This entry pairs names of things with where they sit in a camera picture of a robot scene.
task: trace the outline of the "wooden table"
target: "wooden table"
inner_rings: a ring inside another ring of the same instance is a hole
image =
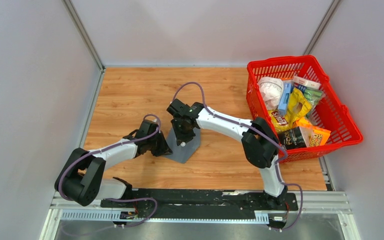
[[[214,110],[251,119],[245,99],[246,68],[107,68],[85,149],[119,141],[137,129],[146,114],[160,117],[167,137],[172,116],[166,109],[179,86],[189,81],[203,86],[206,103]],[[202,102],[195,85],[186,86],[177,97],[189,105]],[[104,177],[119,177],[134,188],[263,189],[260,173],[246,160],[241,143],[213,131],[201,133],[201,146],[185,164],[147,152],[113,166]],[[304,190],[326,190],[318,159],[282,163],[280,169],[287,183],[298,183]]]

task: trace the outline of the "perforated metal strip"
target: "perforated metal strip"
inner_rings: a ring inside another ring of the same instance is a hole
[[[61,220],[77,221],[120,221],[120,210],[65,209]],[[124,222],[138,222],[143,218],[123,219]],[[207,223],[207,224],[268,224],[267,213],[256,212],[255,219],[199,219],[199,218],[151,218],[154,223]]]

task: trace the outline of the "white wall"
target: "white wall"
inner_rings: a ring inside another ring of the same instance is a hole
[[[332,0],[72,0],[105,65],[301,55]]]
[[[0,240],[39,237],[98,78],[62,1],[0,1]]]
[[[384,239],[384,1],[343,0],[313,53],[365,139],[330,154],[363,239]]]

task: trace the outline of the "orange package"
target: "orange package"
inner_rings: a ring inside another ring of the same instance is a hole
[[[293,127],[305,127],[310,128],[312,130],[310,147],[323,146],[328,141],[331,131],[326,130],[324,128],[313,126],[310,121],[308,121],[305,117],[301,117],[293,123]]]

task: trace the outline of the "red basket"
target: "red basket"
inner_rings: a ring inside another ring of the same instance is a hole
[[[322,157],[339,148],[356,145],[363,141],[363,136],[351,118],[347,106],[338,99],[329,83],[329,77],[314,56],[274,57],[262,61],[252,61],[248,63],[247,68],[249,76],[246,101],[252,118],[264,118],[274,132],[276,132],[275,127],[264,105],[257,85],[258,80],[262,77],[292,78],[296,75],[321,83],[320,90],[324,92],[325,97],[315,107],[311,114],[311,121],[315,126],[331,131],[329,140],[323,146],[288,150],[288,157],[283,162]]]

